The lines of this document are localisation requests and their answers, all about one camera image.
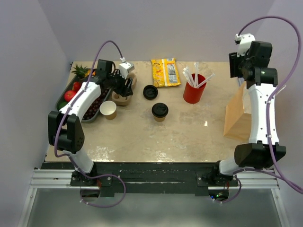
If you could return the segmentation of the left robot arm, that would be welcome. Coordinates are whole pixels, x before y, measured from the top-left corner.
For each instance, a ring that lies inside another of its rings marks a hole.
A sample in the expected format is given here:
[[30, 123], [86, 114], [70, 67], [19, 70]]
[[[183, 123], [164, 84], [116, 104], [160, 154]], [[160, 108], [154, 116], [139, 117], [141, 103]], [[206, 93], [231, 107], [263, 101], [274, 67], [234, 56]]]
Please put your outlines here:
[[98, 174], [93, 171], [94, 162], [83, 148], [85, 135], [81, 121], [84, 114], [106, 89], [123, 97], [133, 95], [133, 80], [128, 75], [134, 65], [122, 60], [117, 69], [112, 67], [113, 62], [99, 60], [97, 68], [90, 71], [71, 101], [48, 115], [48, 140], [54, 147], [55, 156], [60, 157], [57, 152], [62, 151], [62, 155], [73, 162], [76, 171], [82, 173], [81, 179], [86, 185], [94, 185]]

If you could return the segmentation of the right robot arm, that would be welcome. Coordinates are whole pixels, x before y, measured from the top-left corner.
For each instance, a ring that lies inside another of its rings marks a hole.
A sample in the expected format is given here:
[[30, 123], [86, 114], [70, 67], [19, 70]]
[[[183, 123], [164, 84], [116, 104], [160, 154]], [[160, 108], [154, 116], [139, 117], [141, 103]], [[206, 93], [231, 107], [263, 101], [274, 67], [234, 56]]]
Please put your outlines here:
[[248, 143], [238, 145], [232, 158], [219, 162], [219, 169], [211, 173], [211, 181], [223, 185], [228, 176], [252, 167], [269, 168], [286, 154], [280, 145], [275, 122], [275, 91], [277, 70], [269, 68], [272, 44], [251, 41], [240, 53], [230, 53], [230, 76], [243, 78], [250, 97], [251, 131]]

